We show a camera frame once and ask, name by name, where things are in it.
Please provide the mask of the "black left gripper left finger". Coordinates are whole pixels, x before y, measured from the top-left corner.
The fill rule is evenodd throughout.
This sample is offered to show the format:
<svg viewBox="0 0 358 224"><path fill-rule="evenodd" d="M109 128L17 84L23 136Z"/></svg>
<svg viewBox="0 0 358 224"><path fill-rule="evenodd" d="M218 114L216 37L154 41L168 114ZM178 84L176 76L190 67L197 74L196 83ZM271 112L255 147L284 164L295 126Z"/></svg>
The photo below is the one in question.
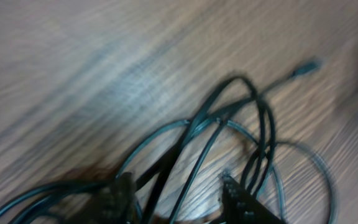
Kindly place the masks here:
<svg viewBox="0 0 358 224"><path fill-rule="evenodd" d="M82 210L70 217L73 224L135 223L135 182L131 172L125 172Z"/></svg>

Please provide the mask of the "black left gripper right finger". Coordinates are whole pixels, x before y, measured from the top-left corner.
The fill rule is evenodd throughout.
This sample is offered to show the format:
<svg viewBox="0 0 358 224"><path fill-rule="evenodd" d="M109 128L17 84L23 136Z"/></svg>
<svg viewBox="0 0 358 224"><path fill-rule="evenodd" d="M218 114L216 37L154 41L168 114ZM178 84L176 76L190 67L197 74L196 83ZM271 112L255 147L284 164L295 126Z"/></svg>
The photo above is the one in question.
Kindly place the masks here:
<svg viewBox="0 0 358 224"><path fill-rule="evenodd" d="M221 174L222 213L218 217L218 223L225 224L284 224L285 222L275 216L245 188L224 171Z"/></svg>

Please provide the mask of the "black cable silver plug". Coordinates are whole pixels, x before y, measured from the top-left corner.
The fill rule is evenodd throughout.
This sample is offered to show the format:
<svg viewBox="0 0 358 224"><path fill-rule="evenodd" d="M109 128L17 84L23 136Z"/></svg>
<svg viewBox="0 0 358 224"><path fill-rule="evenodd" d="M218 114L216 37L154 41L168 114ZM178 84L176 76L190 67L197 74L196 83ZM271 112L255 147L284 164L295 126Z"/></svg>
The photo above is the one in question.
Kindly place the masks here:
<svg viewBox="0 0 358 224"><path fill-rule="evenodd" d="M57 223L150 223L159 197L175 162L184 148L211 124L218 128L209 138L192 169L168 218L173 223L179 209L216 138L225 128L231 128L256 145L240 180L222 175L221 203L223 212L216 223L286 223L287 208L282 179L273 158L283 142L276 138L273 113L258 91L245 78L249 96L216 111L211 106L230 80L221 82L190 119L181 119L162 126L145 138L120 165L114 177L105 180L68 180L52 182L28 190L0 208L0 218L10 209L33 198L34 201L18 213L14 223L31 223L45 217ZM126 171L130 161L161 134L184 127L179 140L137 180Z"/></svg>

